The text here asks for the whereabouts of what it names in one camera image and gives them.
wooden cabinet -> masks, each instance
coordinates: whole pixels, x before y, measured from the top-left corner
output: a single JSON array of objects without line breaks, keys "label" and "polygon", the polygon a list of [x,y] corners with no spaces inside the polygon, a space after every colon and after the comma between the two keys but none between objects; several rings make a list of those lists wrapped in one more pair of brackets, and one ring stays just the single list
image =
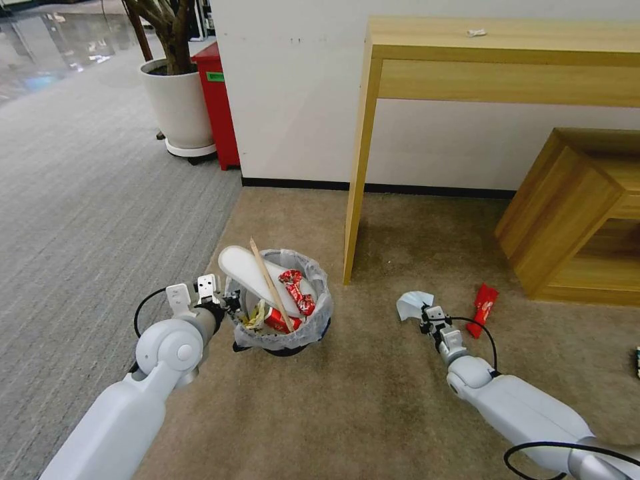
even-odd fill
[{"label": "wooden cabinet", "polygon": [[495,233],[532,299],[640,305],[640,132],[554,129]]}]

gray carpet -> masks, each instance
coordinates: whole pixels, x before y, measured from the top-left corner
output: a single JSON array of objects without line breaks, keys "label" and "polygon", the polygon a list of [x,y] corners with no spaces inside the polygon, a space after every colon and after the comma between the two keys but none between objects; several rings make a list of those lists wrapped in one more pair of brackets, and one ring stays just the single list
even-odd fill
[{"label": "gray carpet", "polygon": [[202,273],[241,188],[155,139],[140,63],[132,48],[0,109],[2,480],[36,478],[122,378],[136,305]]}]

red snack package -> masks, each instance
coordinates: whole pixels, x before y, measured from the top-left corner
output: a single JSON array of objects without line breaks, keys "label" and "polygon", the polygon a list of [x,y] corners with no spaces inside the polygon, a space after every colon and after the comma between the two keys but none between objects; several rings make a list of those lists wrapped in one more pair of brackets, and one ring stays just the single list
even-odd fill
[{"label": "red snack package", "polygon": [[[478,290],[474,302],[476,308],[474,320],[476,320],[476,322],[482,325],[487,322],[487,317],[489,316],[489,312],[491,312],[496,298],[498,298],[498,290],[492,289],[483,283],[480,290]],[[476,325],[475,323],[468,323],[467,330],[473,335],[473,338],[479,338],[482,333],[480,325]]]},{"label": "red snack package", "polygon": [[[296,317],[289,317],[291,323],[293,324],[293,330],[298,330],[298,327],[302,325],[302,320]],[[282,333],[290,333],[287,328],[287,322],[285,322],[284,318],[282,318],[282,313],[279,310],[276,310],[273,307],[269,307],[267,311],[267,316],[265,317],[265,324],[271,327],[274,330],[278,330]]]},{"label": "red snack package", "polygon": [[300,270],[285,270],[278,277],[281,283],[285,284],[285,288],[293,298],[298,311],[305,317],[313,313],[315,302],[309,294],[303,295],[300,291],[300,280],[302,280],[302,272]]}]

black baseboard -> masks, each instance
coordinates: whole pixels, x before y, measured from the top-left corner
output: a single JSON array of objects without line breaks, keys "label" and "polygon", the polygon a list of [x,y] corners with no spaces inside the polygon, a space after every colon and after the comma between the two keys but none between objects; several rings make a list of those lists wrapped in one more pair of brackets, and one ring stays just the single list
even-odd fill
[{"label": "black baseboard", "polygon": [[[349,182],[318,180],[264,179],[242,177],[242,185],[244,187],[349,190]],[[404,193],[408,195],[435,195],[438,197],[466,197],[488,199],[512,199],[515,195],[515,190],[428,187],[424,185],[389,185],[386,183],[366,183],[365,192]]]}]

wooden table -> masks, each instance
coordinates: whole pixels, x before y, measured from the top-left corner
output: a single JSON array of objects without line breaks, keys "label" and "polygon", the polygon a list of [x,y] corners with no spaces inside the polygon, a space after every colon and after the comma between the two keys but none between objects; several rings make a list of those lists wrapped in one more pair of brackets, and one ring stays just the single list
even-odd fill
[{"label": "wooden table", "polygon": [[[484,37],[467,36],[484,29]],[[640,23],[372,17],[345,228],[351,280],[378,98],[640,107]]]}]

